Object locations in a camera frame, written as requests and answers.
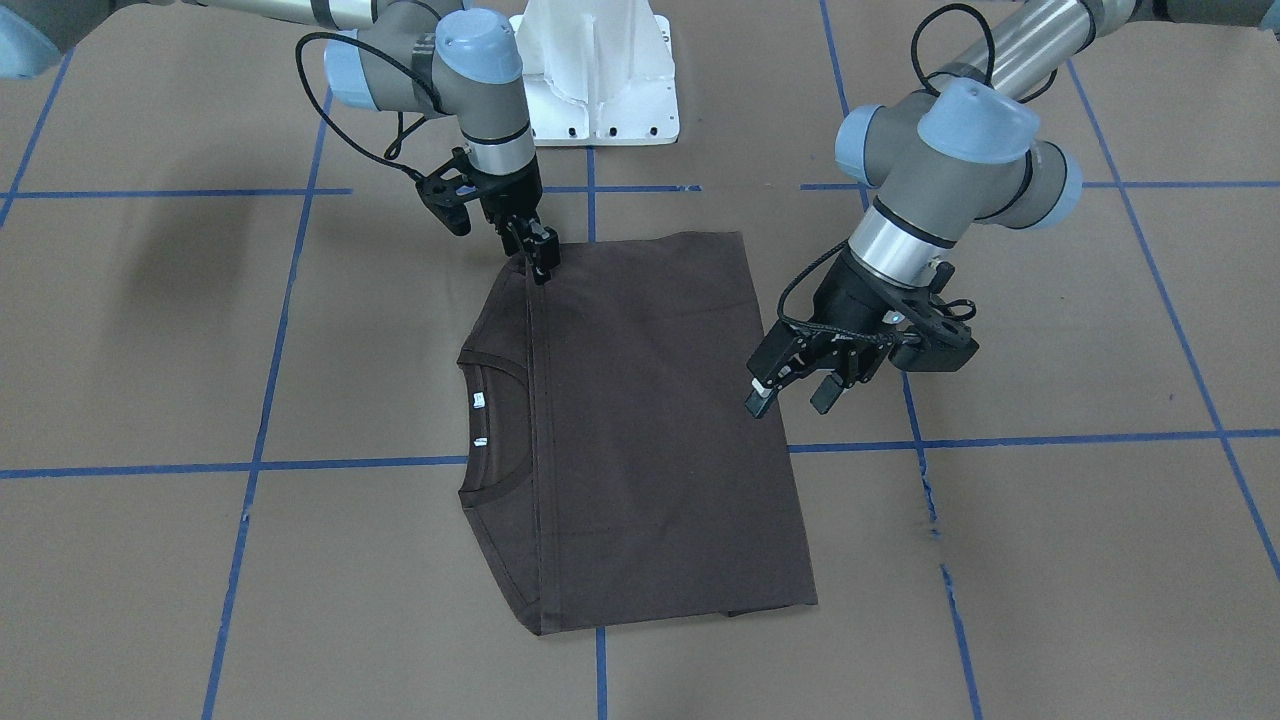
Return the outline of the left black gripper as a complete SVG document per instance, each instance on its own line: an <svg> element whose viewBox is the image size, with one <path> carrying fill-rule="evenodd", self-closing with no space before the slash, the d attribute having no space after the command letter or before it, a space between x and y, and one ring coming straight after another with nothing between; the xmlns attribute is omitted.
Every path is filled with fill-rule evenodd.
<svg viewBox="0 0 1280 720"><path fill-rule="evenodd" d="M790 316L788 296L828 260L832 264L813 295L809 319ZM854 384L868 382L895 348L920 346L918 331L899 329L899 313L878 293L886 287L864 272L846 246L831 249L790 281L780 296L780 322L748 360L749 414L762 419L788 383L829 370L810 397L812 407L826 415Z"/></svg>

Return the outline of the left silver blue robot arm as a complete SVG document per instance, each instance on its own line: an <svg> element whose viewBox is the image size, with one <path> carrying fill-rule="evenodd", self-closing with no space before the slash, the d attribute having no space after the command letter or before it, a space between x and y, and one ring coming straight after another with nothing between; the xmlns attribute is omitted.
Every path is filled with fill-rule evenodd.
<svg viewBox="0 0 1280 720"><path fill-rule="evenodd" d="M1060 146L1038 138L1033 99L1059 68L1132 22L1277 29L1275 1L1027 1L992 26L974 6L980 40L892 106L863 105L844 119L837 167L874 191L850 237L820 256L828 272L806 320L783 309L748 361L748 411L815 372L812 396L828 413L883 363L901 372L956 372L978 351L968 300L945 302L948 254L974 224L1015 231L1060 223L1083 174Z"/></svg>

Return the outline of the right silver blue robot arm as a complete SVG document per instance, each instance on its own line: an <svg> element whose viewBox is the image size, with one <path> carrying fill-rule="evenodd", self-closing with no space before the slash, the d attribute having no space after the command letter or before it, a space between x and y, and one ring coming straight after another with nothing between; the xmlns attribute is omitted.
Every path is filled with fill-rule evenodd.
<svg viewBox="0 0 1280 720"><path fill-rule="evenodd" d="M306 26L294 46L324 44L326 82L351 108L453 117L463 145L431 173L392 149L374 161L415 183L421 202L452 233L471 231L479 202L509 256L547 283L559 265L558 234L538 213L541 174L516 32L499 12L470 1L229 1L227 8Z"/></svg>

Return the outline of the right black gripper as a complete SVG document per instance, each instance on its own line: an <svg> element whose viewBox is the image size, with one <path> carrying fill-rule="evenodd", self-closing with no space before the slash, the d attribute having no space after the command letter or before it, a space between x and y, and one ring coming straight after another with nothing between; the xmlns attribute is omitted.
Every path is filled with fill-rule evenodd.
<svg viewBox="0 0 1280 720"><path fill-rule="evenodd" d="M543 286L549 282L552 272L561 264L561 245L556 229L531 224L540 220L538 205L543 184L539 167L524 167L504 176L475 170L474 186L486 222L500 227L506 256L527 255L534 283Z"/></svg>

